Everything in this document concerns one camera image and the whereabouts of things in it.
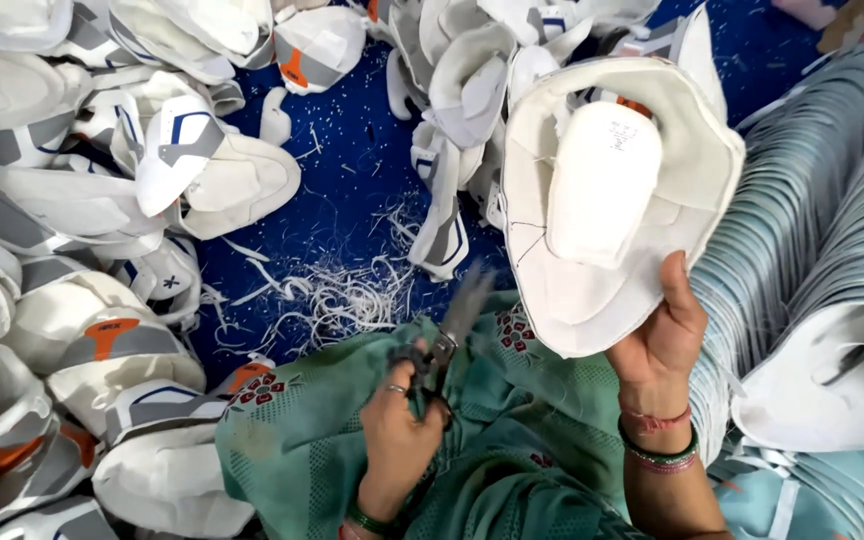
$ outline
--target blue floor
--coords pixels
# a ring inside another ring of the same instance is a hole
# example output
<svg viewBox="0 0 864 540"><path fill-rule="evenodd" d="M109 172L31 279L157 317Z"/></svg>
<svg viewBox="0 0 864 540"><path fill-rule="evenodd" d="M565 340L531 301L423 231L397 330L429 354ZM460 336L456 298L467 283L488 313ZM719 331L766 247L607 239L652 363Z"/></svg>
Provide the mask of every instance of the blue floor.
<svg viewBox="0 0 864 540"><path fill-rule="evenodd" d="M649 26L688 15L699 4L664 0ZM819 34L766 0L711 0L708 9L716 66L732 125L791 88L802 78L801 70L818 58L815 43ZM592 45L587 43L582 49L591 50ZM372 258L380 255L403 257L405 252L391 242L388 220L374 214L405 203L413 221L425 218L429 195L409 165L411 135L418 120L402 122L389 112L385 89L389 50L384 43L370 41L355 69L329 91L285 98L283 110L293 122L293 136L285 150L298 157L315 148L312 127L321 152L298 161L302 187L293 200L257 224L226 236L268 257L265 269L277 280L302 275L300 269L306 264L357 269L368 267ZM239 82L248 103L225 120L243 134L257 137L262 98L282 81L273 66L243 72ZM476 225L475 205L463 202L470 250L460 270L476 257L482 258L486 265L499 270L499 288L513 288L502 234ZM201 242L198 257L204 282L230 300L266 284L245 255L222 239ZM410 315L438 316L450 300L455 281L438 284L425 274L416 275L409 298ZM270 292L235 307L225 302L222 311L225 323L237 327L222 330L215 309L204 305L200 326L191 334L211 385L246 362L241 352L262 344L269 326L283 313L307 312L307 307L281 301ZM281 325L280 335L260 352L278 363L294 361L295 353L289 351L306 342L309 329L298 321L292 323ZM224 347L217 338L234 347Z"/></svg>

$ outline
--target green bangle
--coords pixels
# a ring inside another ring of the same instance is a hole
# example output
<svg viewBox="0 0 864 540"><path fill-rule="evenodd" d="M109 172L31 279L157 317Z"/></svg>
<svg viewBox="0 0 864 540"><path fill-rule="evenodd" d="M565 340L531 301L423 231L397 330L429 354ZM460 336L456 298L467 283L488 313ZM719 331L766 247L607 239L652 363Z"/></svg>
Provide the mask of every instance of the green bangle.
<svg viewBox="0 0 864 540"><path fill-rule="evenodd" d="M348 504L348 510L345 510L345 518L369 533L377 534L383 538L392 535L396 530L396 523L394 521L378 521L365 515L359 508L359 505L355 503L355 500L352 500Z"/></svg>
<svg viewBox="0 0 864 540"><path fill-rule="evenodd" d="M639 445L632 442L632 439L629 438L629 433L627 433L625 427L622 426L621 419L618 421L618 435L622 437L622 443L625 444L625 447L629 449L630 452L642 458L642 460L651 461L658 465L678 465L679 463L688 460L699 448L699 432L695 430L695 423L689 422L688 425L692 431L692 440L689 441L688 446L684 450L672 455L653 453L642 449Z"/></svg>

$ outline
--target hand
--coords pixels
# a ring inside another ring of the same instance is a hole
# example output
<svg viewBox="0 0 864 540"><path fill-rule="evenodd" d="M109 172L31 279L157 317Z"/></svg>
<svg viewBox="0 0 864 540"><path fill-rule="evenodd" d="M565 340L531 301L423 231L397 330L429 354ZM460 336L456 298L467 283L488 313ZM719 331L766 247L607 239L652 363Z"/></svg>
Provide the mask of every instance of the hand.
<svg viewBox="0 0 864 540"><path fill-rule="evenodd" d="M685 251L666 256L658 271L664 300L642 326L606 350L620 403L661 419L675 418L689 405L689 375L709 321L692 294L685 262Z"/></svg>
<svg viewBox="0 0 864 540"><path fill-rule="evenodd" d="M425 340L416 341L415 346L426 350ZM392 521L399 514L409 492L426 473L449 421L449 410L438 399L429 403L424 420L416 421L405 394L389 389L390 385L408 388L413 373L412 362L400 362L361 413L368 469L359 484L358 506L379 521Z"/></svg>

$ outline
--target metal scissor blade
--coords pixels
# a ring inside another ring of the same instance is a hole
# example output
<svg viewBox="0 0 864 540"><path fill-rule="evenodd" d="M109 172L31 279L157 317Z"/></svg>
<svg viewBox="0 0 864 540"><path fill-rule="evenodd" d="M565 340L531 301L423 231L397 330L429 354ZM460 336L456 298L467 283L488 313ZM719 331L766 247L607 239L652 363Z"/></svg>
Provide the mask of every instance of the metal scissor blade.
<svg viewBox="0 0 864 540"><path fill-rule="evenodd" d="M479 259L474 260L465 272L459 290L452 297L452 302L438 325L438 331L456 345L461 345L478 320L486 299L493 291L495 281L496 273L491 270L483 273L482 262Z"/></svg>

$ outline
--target person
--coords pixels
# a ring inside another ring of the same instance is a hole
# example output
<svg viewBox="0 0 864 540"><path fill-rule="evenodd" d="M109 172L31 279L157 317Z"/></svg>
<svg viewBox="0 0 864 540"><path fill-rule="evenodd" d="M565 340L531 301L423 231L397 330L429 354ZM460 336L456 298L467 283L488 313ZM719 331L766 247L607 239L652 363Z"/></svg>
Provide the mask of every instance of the person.
<svg viewBox="0 0 864 540"><path fill-rule="evenodd" d="M449 368L450 406L433 399L421 419L406 395L411 362L365 392L356 381L392 350L381 338L294 362L309 362L294 373L277 368L236 394L217 428L227 493L252 503L277 538L733 539L690 423L707 315L683 251L659 274L663 302L598 371L589 371L595 357L563 360L538 346L520 304L486 309L467 344L474 361L457 353ZM484 348L483 336L499 346ZM344 365L350 357L355 365ZM329 407L327 374L358 414ZM288 380L292 406L267 400L263 410L259 388L276 377Z"/></svg>

